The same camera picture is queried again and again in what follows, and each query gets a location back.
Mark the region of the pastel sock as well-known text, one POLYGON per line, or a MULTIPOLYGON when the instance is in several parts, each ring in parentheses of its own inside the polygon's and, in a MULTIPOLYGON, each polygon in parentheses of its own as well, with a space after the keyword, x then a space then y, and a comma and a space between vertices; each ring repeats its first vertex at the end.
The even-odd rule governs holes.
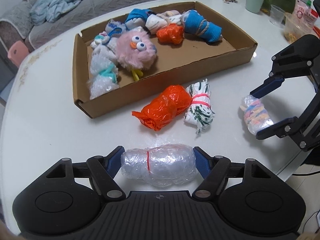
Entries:
POLYGON ((274 124, 261 100, 252 95, 242 99, 240 109, 244 112, 244 122, 253 135, 274 124))

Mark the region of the clear bubble wrap red band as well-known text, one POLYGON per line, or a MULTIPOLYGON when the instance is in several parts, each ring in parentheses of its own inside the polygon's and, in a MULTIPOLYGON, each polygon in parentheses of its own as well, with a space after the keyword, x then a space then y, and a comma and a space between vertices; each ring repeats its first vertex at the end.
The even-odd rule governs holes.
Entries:
POLYGON ((193 148, 183 144, 130 149, 120 160, 127 179, 143 180, 156 187, 188 183, 197 175, 193 148))

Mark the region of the white green striped sock bundle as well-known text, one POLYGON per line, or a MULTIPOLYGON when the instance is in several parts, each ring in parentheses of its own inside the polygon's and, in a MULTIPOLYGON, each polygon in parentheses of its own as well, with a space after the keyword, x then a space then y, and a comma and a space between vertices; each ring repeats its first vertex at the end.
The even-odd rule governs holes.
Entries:
POLYGON ((200 134, 213 122, 214 111, 210 100, 211 90, 207 79, 189 85, 185 91, 191 97, 191 103, 184 122, 196 126, 196 134, 200 134))

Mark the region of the long orange plastic bundle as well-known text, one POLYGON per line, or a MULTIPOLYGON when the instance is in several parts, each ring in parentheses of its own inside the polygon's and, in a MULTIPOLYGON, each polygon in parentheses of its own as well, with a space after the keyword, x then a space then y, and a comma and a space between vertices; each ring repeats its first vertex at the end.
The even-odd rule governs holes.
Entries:
POLYGON ((191 96, 181 85, 170 85, 154 98, 140 112, 132 111, 141 124, 154 131, 160 131, 183 113, 191 104, 191 96))

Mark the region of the bubble wrap teal tie bundle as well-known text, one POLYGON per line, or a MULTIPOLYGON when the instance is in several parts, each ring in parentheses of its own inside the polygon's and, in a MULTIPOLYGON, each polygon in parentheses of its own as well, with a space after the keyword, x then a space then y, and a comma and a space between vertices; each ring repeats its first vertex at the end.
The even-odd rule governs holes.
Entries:
POLYGON ((89 67, 92 78, 87 82, 91 100, 119 88, 117 63, 117 58, 111 51, 92 55, 89 67))

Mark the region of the blue cloth rope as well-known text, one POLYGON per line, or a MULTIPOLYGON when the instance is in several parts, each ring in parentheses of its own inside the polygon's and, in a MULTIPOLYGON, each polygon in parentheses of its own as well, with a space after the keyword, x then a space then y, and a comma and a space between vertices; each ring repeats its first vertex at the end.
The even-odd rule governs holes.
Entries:
POLYGON ((206 20, 196 10, 188 10, 180 17, 184 32, 195 35, 207 43, 222 40, 222 28, 206 20))

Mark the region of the small orange plastic bundle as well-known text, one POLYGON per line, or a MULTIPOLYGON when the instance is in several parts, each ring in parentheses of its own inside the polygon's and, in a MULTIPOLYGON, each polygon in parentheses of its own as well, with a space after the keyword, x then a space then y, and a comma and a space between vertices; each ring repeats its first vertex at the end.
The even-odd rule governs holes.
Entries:
POLYGON ((159 29, 156 33, 158 41, 162 44, 179 45, 184 39, 184 27, 171 23, 166 27, 159 29))

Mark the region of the grey sock blue trim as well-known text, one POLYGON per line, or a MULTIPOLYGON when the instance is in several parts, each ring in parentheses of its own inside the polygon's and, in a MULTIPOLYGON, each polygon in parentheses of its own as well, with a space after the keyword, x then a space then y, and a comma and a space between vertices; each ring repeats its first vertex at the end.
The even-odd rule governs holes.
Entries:
POLYGON ((116 57, 116 51, 117 51, 117 40, 122 34, 122 29, 120 27, 114 28, 112 31, 110 31, 101 44, 93 50, 93 55, 99 55, 103 58, 109 59, 111 62, 113 62, 115 65, 118 64, 118 60, 116 57))

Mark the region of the pink fluffy monster toy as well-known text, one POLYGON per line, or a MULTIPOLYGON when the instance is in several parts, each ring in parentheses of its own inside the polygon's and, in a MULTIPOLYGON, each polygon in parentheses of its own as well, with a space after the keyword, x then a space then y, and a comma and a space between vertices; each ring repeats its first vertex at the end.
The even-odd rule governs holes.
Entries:
POLYGON ((128 71, 149 70, 156 60, 157 49, 144 29, 133 29, 118 38, 116 57, 128 71))

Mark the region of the lavender cloth beige tie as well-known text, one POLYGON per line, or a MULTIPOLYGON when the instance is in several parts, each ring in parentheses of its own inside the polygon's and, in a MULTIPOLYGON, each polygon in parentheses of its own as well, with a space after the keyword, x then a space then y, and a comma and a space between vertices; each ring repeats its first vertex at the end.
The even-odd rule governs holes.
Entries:
POLYGON ((174 17, 176 15, 180 15, 179 11, 177 11, 177 10, 167 10, 163 13, 157 14, 158 17, 160 17, 166 21, 169 21, 171 17, 174 17))

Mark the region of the white cloth beige tie bundle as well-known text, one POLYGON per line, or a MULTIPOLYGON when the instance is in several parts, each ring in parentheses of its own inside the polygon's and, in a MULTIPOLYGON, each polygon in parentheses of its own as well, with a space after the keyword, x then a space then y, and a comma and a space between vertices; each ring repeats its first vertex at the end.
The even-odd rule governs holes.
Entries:
POLYGON ((150 15, 148 19, 146 20, 145 27, 148 29, 148 31, 153 35, 157 33, 159 29, 162 29, 169 24, 176 24, 176 25, 182 25, 181 15, 173 15, 170 17, 166 17, 164 15, 150 15))

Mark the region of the blue sock pink band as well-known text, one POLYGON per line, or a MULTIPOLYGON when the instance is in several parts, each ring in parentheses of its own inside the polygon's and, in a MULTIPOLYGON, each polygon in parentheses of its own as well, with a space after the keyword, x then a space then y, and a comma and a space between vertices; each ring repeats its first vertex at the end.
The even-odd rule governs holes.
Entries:
POLYGON ((125 20, 127 30, 132 30, 137 27, 145 27, 146 21, 153 11, 150 9, 133 9, 125 20))

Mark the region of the white teal pink sock ball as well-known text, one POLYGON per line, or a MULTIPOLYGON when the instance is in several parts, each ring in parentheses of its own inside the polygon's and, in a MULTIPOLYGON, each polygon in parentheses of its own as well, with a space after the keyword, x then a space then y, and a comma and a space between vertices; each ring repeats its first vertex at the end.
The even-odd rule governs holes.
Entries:
POLYGON ((98 34, 94 40, 91 42, 90 46, 92 49, 97 48, 99 45, 107 45, 110 40, 110 37, 105 33, 98 34))

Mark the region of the grey blue patterned sock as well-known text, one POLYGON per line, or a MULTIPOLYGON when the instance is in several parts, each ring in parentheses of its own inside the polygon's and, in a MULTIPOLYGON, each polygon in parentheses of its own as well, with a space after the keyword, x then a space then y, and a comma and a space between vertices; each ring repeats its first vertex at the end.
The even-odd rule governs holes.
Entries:
POLYGON ((105 31, 109 37, 120 37, 127 32, 127 28, 124 23, 111 19, 106 25, 105 31))

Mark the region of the grey quilted sofa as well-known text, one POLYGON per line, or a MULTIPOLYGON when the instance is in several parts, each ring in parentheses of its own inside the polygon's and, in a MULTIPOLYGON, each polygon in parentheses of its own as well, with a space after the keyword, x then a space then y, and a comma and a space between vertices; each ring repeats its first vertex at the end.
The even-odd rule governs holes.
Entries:
POLYGON ((60 34, 95 17, 131 5, 155 0, 83 0, 56 22, 34 25, 30 18, 31 7, 37 0, 21 0, 1 15, 1 45, 8 50, 22 41, 33 51, 60 34))

